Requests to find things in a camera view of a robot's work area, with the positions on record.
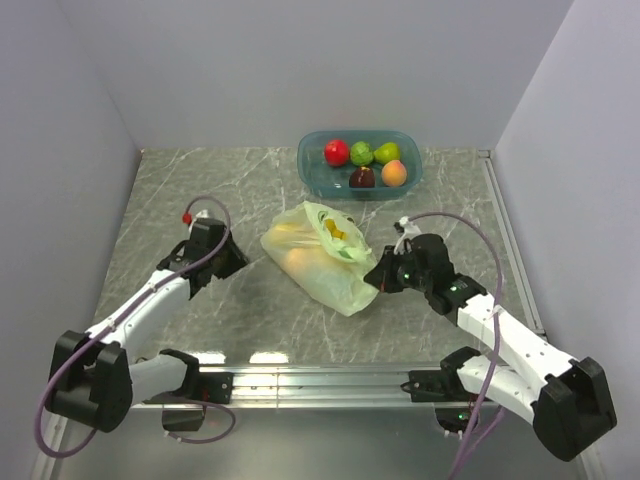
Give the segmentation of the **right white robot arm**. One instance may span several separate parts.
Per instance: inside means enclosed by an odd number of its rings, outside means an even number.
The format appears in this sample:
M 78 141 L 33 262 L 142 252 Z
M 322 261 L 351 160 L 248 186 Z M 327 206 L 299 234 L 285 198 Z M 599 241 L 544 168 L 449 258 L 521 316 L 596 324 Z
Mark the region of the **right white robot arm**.
M 455 271 L 443 239 L 421 234 L 385 247 L 365 283 L 382 293 L 424 295 L 432 310 L 497 349 L 501 364 L 463 347 L 438 372 L 413 370 L 403 390 L 412 402 L 466 401 L 486 396 L 529 423 L 554 457 L 571 461 L 617 424 L 604 369 L 577 360 L 536 335 L 500 307 L 472 278 Z

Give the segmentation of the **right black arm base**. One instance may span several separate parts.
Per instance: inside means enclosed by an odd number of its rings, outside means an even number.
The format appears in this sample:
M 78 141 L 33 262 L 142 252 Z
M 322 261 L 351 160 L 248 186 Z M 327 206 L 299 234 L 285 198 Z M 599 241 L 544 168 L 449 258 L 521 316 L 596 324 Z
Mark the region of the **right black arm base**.
M 463 389 L 459 380 L 443 370 L 411 370 L 408 380 L 400 385 L 412 403 L 434 406 L 438 427 L 446 436 L 462 437 L 469 425 L 477 394 Z

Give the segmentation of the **green pear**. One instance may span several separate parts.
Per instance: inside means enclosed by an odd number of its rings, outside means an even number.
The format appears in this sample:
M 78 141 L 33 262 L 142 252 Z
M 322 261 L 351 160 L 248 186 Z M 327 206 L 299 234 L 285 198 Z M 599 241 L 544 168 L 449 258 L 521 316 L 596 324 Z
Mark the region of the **green pear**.
M 401 149 L 398 144 L 394 142 L 387 142 L 378 147 L 373 152 L 373 156 L 377 163 L 386 165 L 391 161 L 401 159 Z

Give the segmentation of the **yellow banana bunch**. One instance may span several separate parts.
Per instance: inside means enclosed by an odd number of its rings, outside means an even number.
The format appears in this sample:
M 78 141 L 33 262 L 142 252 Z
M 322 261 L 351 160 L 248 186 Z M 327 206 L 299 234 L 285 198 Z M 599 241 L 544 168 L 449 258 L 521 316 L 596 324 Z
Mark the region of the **yellow banana bunch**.
M 325 219 L 323 225 L 332 239 L 340 241 L 346 241 L 348 239 L 348 233 L 343 230 L 334 219 Z

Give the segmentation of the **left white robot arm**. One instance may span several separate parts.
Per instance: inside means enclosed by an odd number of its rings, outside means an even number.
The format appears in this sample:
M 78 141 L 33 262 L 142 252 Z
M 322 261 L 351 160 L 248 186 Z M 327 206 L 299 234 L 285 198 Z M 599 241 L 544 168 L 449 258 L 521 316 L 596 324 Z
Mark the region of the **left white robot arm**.
M 43 407 L 94 430 L 109 433 L 130 408 L 156 396 L 202 400 L 200 364 L 175 350 L 136 363 L 151 334 L 213 280 L 248 264 L 222 221 L 198 218 L 188 239 L 159 262 L 136 295 L 83 333 L 67 331 L 56 342 Z

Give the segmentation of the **dark red apple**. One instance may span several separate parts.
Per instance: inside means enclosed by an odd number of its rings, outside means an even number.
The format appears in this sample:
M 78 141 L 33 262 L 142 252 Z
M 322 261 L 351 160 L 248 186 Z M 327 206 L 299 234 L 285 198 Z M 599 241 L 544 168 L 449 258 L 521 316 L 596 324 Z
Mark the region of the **dark red apple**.
M 376 177 L 374 171 L 365 166 L 356 168 L 349 177 L 350 188 L 374 188 Z

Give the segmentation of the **pale green plastic bag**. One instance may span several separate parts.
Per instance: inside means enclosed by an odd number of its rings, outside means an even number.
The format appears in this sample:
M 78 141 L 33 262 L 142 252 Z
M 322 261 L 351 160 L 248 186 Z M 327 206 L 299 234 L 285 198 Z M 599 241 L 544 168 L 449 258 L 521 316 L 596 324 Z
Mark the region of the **pale green plastic bag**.
M 364 281 L 377 264 L 352 218 L 304 201 L 277 215 L 260 240 L 267 255 L 312 299 L 350 317 L 378 290 Z

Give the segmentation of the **aluminium rail frame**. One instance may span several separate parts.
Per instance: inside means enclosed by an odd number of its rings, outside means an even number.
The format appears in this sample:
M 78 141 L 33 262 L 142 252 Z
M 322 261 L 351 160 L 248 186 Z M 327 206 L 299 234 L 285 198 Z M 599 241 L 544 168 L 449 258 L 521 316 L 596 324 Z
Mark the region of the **aluminium rail frame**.
M 312 300 L 260 245 L 278 214 L 315 195 L 292 147 L 145 149 L 96 315 L 141 287 L 184 235 L 180 215 L 210 193 L 230 210 L 248 267 L 211 284 L 140 348 L 198 356 L 234 374 L 232 408 L 211 411 L 200 445 L 164 436 L 162 408 L 137 406 L 83 452 L 40 457 L 38 479 L 442 479 L 458 445 L 436 407 L 401 390 L 476 340 L 421 295 L 382 295 L 345 317 Z

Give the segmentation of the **teal plastic container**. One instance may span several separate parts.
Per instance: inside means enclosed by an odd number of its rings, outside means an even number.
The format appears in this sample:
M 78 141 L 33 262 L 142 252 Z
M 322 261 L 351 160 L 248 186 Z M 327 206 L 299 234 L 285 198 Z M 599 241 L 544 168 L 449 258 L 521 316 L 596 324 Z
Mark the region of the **teal plastic container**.
M 347 200 L 397 199 L 423 173 L 414 140 L 390 130 L 309 133 L 298 144 L 297 169 L 312 194 Z

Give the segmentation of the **orange peach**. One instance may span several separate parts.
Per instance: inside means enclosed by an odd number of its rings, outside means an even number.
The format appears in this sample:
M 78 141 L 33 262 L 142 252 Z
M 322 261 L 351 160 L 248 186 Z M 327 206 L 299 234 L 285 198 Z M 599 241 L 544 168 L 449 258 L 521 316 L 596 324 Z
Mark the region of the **orange peach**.
M 403 186 L 407 180 L 407 170 L 400 160 L 391 160 L 381 170 L 383 183 L 388 187 Z
M 292 248 L 284 257 L 282 269 L 296 282 L 314 277 L 325 267 L 322 248 Z

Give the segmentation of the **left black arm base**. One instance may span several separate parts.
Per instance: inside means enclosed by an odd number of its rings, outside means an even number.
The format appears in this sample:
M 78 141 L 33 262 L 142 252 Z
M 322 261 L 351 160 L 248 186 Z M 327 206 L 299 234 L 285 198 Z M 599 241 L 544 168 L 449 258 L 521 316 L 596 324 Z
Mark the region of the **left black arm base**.
M 186 397 L 162 393 L 145 400 L 143 405 L 161 408 L 162 426 L 170 433 L 195 433 L 204 426 L 209 411 L 230 404 L 233 384 L 231 372 L 205 372 Z

